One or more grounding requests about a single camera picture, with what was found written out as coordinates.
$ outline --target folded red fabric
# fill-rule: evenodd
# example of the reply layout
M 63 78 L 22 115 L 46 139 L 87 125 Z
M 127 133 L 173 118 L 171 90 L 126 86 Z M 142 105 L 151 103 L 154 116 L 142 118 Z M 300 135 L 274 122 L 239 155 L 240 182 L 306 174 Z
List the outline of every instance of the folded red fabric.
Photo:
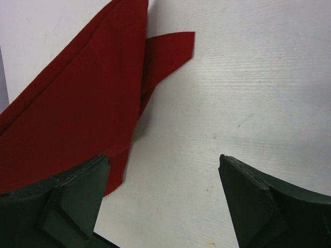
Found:
M 194 44 L 191 32 L 146 39 L 147 5 L 111 1 L 0 115 L 0 193 L 100 153 L 105 194 L 122 183 L 138 118 Z

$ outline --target white surface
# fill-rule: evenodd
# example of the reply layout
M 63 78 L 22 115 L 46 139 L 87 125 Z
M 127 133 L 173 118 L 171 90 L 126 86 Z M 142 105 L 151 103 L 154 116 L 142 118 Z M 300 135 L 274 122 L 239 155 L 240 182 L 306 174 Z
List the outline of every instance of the white surface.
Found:
M 106 0 L 0 0 L 10 100 Z M 125 183 L 96 231 L 122 248 L 236 248 L 221 153 L 331 194 L 330 1 L 161 0 L 149 35 L 197 32 L 194 59 L 155 91 Z

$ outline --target white backdrop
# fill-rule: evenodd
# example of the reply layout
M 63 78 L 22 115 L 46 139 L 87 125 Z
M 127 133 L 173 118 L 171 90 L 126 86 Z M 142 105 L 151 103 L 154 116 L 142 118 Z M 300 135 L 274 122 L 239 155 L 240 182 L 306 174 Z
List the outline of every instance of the white backdrop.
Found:
M 107 0 L 0 0 L 12 101 Z M 121 248 L 236 248 L 221 153 L 331 194 L 331 2 L 159 0 L 149 36 L 196 31 L 194 59 L 155 91 L 125 183 L 96 231 Z

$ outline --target dark green object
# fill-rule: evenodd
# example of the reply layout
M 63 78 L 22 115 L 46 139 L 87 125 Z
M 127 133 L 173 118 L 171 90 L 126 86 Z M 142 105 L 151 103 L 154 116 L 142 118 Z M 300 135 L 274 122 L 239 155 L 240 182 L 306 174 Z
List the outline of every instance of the dark green object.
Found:
M 106 156 L 0 194 L 0 247 L 115 248 L 94 233 L 109 174 Z
M 330 248 L 331 197 L 221 155 L 220 178 L 240 248 Z

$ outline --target red fabric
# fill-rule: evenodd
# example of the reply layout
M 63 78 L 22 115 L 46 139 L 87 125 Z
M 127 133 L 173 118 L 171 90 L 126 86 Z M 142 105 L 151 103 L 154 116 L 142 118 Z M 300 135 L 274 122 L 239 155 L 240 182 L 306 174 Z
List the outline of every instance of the red fabric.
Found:
M 147 0 L 106 5 L 0 115 L 0 193 L 97 154 L 122 182 L 131 137 L 156 85 L 187 62 L 194 33 L 146 40 Z

